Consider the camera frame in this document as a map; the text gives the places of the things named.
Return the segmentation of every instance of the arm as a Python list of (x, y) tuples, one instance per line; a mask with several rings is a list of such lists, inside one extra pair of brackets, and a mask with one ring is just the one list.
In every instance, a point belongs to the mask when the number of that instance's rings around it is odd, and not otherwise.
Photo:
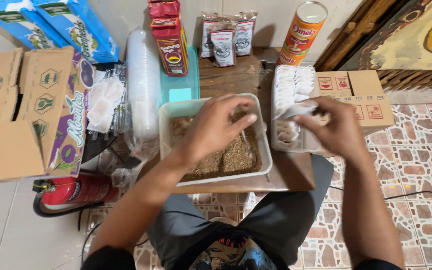
[(253, 106), (254, 103), (251, 98), (231, 95), (207, 101), (184, 139), (137, 181), (106, 216), (89, 253), (111, 246), (132, 254), (137, 241), (153, 223), (183, 175), (208, 154), (225, 148), (256, 120), (256, 115), (248, 114), (229, 124), (228, 116), (235, 107)]
[(352, 106), (327, 96), (313, 100), (321, 113), (331, 115), (329, 123), (320, 126), (307, 116), (296, 116), (295, 121), (346, 161), (342, 226), (352, 265), (380, 259), (404, 268), (398, 231), (388, 215), (374, 162)]

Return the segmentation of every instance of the hand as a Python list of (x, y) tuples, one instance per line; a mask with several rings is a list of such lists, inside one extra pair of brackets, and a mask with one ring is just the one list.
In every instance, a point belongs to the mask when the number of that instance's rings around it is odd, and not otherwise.
[(321, 144), (330, 152), (356, 162), (368, 156), (363, 132), (350, 104), (339, 102), (329, 96), (311, 99), (318, 103), (316, 112), (329, 113), (331, 120), (320, 126), (307, 115), (297, 115), (293, 120), (313, 132)]
[(255, 114), (247, 114), (231, 124), (228, 117), (236, 107), (245, 110), (254, 105), (255, 101), (246, 96), (227, 94), (211, 98), (199, 109), (186, 136), (176, 147), (190, 165), (223, 150), (257, 119)]

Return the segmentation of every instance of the stack of plastic cups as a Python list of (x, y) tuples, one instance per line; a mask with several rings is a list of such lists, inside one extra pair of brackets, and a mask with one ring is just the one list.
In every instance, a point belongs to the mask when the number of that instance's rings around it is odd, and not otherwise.
[(134, 137), (151, 140), (159, 135), (161, 71), (158, 49), (151, 33), (140, 26), (128, 36), (127, 87)]

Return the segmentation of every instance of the orange can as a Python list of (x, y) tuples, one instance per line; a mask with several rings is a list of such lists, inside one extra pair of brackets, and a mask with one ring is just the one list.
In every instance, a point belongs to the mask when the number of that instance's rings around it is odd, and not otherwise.
[(319, 2), (301, 3), (276, 62), (277, 65), (299, 65), (328, 16), (327, 8)]

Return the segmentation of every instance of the wooden table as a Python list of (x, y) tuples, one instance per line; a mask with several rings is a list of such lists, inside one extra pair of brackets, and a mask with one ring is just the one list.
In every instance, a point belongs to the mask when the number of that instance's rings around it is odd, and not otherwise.
[[(271, 85), (279, 52), (274, 48), (255, 48), (253, 55), (238, 57), (236, 66), (216, 68), (210, 59), (199, 60), (201, 98), (226, 93), (252, 93), (261, 104), (263, 120), (271, 123)], [(301, 191), (315, 188), (309, 153), (297, 154), (271, 150), (273, 168), (267, 175), (238, 178), (176, 187), (174, 193), (224, 193)], [(141, 170), (145, 175), (158, 161), (159, 155)]]

